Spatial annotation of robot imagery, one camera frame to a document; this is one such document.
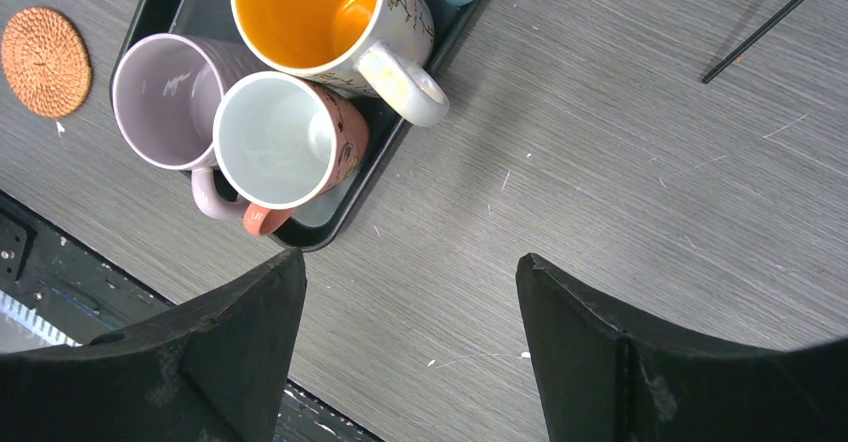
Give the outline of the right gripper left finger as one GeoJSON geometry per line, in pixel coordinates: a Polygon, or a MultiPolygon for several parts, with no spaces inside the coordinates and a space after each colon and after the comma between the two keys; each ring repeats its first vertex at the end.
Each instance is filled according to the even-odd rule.
{"type": "Polygon", "coordinates": [[[1,358],[5,441],[269,441],[307,289],[285,250],[90,343],[1,358]]]}

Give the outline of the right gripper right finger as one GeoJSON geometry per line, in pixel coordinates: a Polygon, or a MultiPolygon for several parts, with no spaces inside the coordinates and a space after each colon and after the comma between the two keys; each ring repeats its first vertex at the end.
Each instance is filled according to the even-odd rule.
{"type": "Polygon", "coordinates": [[[843,441],[847,343],[790,351],[709,336],[529,253],[516,287],[553,441],[843,441]]]}

